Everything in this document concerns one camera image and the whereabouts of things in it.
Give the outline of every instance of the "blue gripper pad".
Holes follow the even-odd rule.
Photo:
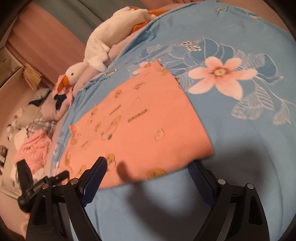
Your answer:
[[[200,168],[198,167],[198,164],[195,161],[190,163],[188,166],[188,171],[204,203],[208,204],[212,208],[215,204],[215,200],[213,197],[213,189],[206,177],[204,176],[204,174],[201,172]]]
[[[91,169],[86,170],[87,173],[81,176],[79,191],[82,194],[80,200],[82,207],[86,207],[88,203],[92,202],[106,171],[107,160],[100,156]]]

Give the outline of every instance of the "folded orange shirt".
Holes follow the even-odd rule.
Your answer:
[[[213,154],[201,121],[174,76],[158,60],[140,68],[76,124],[60,171],[79,178],[99,156],[100,188],[155,178]]]
[[[156,16],[159,16],[159,15],[162,15],[163,13],[165,13],[165,12],[167,12],[167,11],[169,11],[169,9],[154,9],[154,10],[149,10],[149,11],[148,11],[148,14],[154,14],[154,15],[156,15]],[[139,24],[135,25],[135,26],[133,27],[133,31],[132,31],[132,33],[133,33],[133,32],[136,32],[137,30],[139,30],[139,29],[141,29],[141,28],[143,28],[143,27],[146,26],[147,24],[148,24],[148,22],[143,22],[143,23],[139,23]]]

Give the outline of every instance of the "orange beak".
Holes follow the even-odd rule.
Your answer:
[[[62,78],[61,82],[59,83],[59,86],[57,88],[58,92],[61,92],[63,88],[65,88],[66,86],[70,85],[70,81],[68,76],[66,75],[61,75],[59,78]]]

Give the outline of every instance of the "silver screw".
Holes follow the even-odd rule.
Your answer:
[[[224,185],[226,183],[226,181],[222,178],[218,179],[218,183],[221,185]]]
[[[47,188],[49,188],[49,184],[45,183],[42,185],[42,189],[47,189]]]
[[[73,185],[73,184],[76,184],[78,182],[78,179],[77,178],[73,178],[70,180],[70,183]]]
[[[254,188],[254,185],[252,183],[248,183],[247,184],[247,187],[250,188],[250,189],[253,189]]]

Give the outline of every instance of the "blue bedsheet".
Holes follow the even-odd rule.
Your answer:
[[[179,79],[210,137],[214,156],[203,164],[232,185],[255,185],[271,241],[278,240],[296,212],[295,51],[289,33],[244,9],[205,1],[173,10],[147,25],[107,72],[79,93],[63,124],[53,168],[70,136],[68,126],[132,77],[141,62],[159,58]],[[210,56],[223,63],[241,58],[240,70],[258,71],[239,81],[241,100],[215,87],[203,94],[187,92],[200,81],[188,72],[205,67]],[[209,208],[184,169],[99,190],[86,210],[104,241],[189,241]]]

